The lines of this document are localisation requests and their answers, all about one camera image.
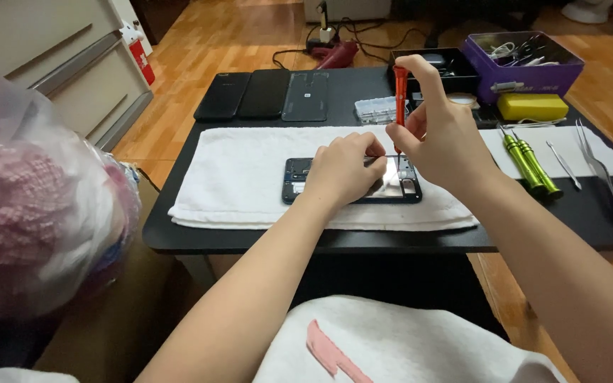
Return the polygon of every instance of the screwdriver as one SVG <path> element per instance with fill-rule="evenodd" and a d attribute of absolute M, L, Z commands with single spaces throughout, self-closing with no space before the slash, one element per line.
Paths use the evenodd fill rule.
<path fill-rule="evenodd" d="M 538 174 L 538 178 L 546 187 L 546 190 L 548 191 L 547 199 L 558 200 L 559 198 L 562 198 L 562 196 L 564 196 L 564 191 L 561 191 L 557 187 L 557 185 L 552 182 L 552 179 L 550 179 L 548 173 L 543 170 L 541 164 L 538 162 L 538 159 L 536 159 L 536 155 L 533 153 L 533 149 L 531 148 L 531 146 L 526 141 L 519 138 L 515 132 L 512 132 L 512 134 L 515 135 L 517 145 L 519 145 L 520 150 L 522 151 L 522 155 L 524 156 L 524 158 L 526 158 L 526 161 L 529 162 L 529 165 L 536 172 L 536 174 Z"/>
<path fill-rule="evenodd" d="M 503 133 L 503 145 L 506 147 L 506 151 L 510 154 L 512 161 L 515 162 L 520 174 L 526 180 L 529 185 L 529 193 L 535 198 L 545 196 L 547 193 L 546 186 L 541 182 L 536 171 L 534 171 L 526 162 L 522 150 L 517 144 L 517 141 L 503 129 L 503 126 L 498 124 Z"/>
<path fill-rule="evenodd" d="M 396 78 L 396 123 L 400 126 L 406 126 L 406 85 L 408 83 L 408 69 L 395 65 L 394 76 Z M 401 166 L 401 149 L 394 144 L 396 151 L 396 172 L 398 173 Z"/>

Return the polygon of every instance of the smartphone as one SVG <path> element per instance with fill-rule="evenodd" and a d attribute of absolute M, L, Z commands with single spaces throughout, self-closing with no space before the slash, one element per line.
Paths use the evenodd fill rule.
<path fill-rule="evenodd" d="M 325 121 L 328 117 L 328 73 L 290 75 L 283 121 Z"/>
<path fill-rule="evenodd" d="M 262 69 L 252 72 L 241 107 L 238 109 L 238 117 L 280 117 L 289 82 L 290 71 L 287 69 Z"/>
<path fill-rule="evenodd" d="M 290 158 L 285 161 L 283 177 L 283 202 L 291 205 L 304 191 L 311 161 L 313 158 Z M 376 157 L 365 157 L 363 162 L 369 166 Z M 422 191 L 415 167 L 402 155 L 401 164 L 396 163 L 396 155 L 387 156 L 387 172 L 373 183 L 365 196 L 354 201 L 355 204 L 417 204 L 422 201 Z"/>
<path fill-rule="evenodd" d="M 197 121 L 230 120 L 238 111 L 250 73 L 219 73 L 202 97 L 198 109 L 193 113 Z"/>

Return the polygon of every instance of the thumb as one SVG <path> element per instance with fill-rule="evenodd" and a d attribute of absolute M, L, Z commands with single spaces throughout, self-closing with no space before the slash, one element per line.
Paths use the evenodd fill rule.
<path fill-rule="evenodd" d="M 382 156 L 378 157 L 375 162 L 370 164 L 368 168 L 368 173 L 370 174 L 370 183 L 374 183 L 378 178 L 382 178 L 382 176 L 387 173 L 387 157 Z"/>
<path fill-rule="evenodd" d="M 394 141 L 396 147 L 406 154 L 415 152 L 420 148 L 420 141 L 408 129 L 397 123 L 391 123 L 385 128 L 387 135 Z"/>

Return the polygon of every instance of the clear plastic screw organizer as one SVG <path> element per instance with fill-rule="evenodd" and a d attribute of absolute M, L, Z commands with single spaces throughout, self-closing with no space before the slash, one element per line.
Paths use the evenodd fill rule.
<path fill-rule="evenodd" d="M 374 98 L 372 100 L 360 100 L 353 103 L 356 108 L 356 115 L 361 123 L 364 124 L 387 124 L 396 120 L 396 98 L 394 96 L 385 98 Z M 406 117 L 408 110 L 408 100 L 406 100 Z"/>

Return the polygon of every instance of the pink stripe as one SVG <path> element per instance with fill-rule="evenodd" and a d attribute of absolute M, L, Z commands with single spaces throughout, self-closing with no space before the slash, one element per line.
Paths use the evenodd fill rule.
<path fill-rule="evenodd" d="M 306 348 L 311 351 L 316 360 L 335 377 L 337 367 L 344 371 L 354 383 L 372 383 L 372 380 L 361 371 L 352 360 L 342 353 L 342 350 L 330 340 L 328 335 L 321 331 L 316 319 L 306 327 Z"/>

